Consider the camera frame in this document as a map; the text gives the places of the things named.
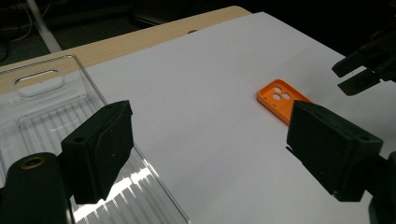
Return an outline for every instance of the transparent tray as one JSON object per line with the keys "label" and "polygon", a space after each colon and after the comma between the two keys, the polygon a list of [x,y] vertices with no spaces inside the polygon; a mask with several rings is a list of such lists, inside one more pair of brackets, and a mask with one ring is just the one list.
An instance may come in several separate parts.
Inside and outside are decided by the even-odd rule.
{"label": "transparent tray", "polygon": [[[20,158],[61,153],[61,141],[105,98],[73,55],[0,72],[0,188]],[[105,201],[76,205],[77,224],[190,223],[153,167],[135,145]]]}

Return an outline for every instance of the screw hole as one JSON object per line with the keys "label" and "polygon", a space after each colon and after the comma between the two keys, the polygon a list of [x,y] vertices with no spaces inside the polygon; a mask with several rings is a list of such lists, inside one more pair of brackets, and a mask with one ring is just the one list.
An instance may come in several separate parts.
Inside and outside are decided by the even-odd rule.
{"label": "screw hole", "polygon": [[36,168],[40,165],[42,165],[46,161],[45,157],[33,157],[28,159],[27,161],[24,161],[21,164],[21,169],[22,170],[30,170],[33,168]]}

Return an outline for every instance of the white table surface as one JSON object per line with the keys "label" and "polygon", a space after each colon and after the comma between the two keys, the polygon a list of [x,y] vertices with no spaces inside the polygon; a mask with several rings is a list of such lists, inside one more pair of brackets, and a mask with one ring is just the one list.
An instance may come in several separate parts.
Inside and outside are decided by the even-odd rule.
{"label": "white table surface", "polygon": [[128,99],[134,140],[190,217],[207,223],[369,223],[337,202],[286,149],[288,126],[256,92],[276,78],[396,143],[393,83],[345,96],[342,55],[265,13],[206,28],[88,68],[110,102]]}

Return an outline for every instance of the orange phone case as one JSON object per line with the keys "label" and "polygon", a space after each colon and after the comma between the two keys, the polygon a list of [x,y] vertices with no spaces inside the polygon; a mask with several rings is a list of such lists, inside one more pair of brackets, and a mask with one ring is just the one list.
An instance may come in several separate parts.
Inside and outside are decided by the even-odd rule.
{"label": "orange phone case", "polygon": [[257,100],[287,125],[295,100],[312,103],[284,80],[276,79],[257,92]]}

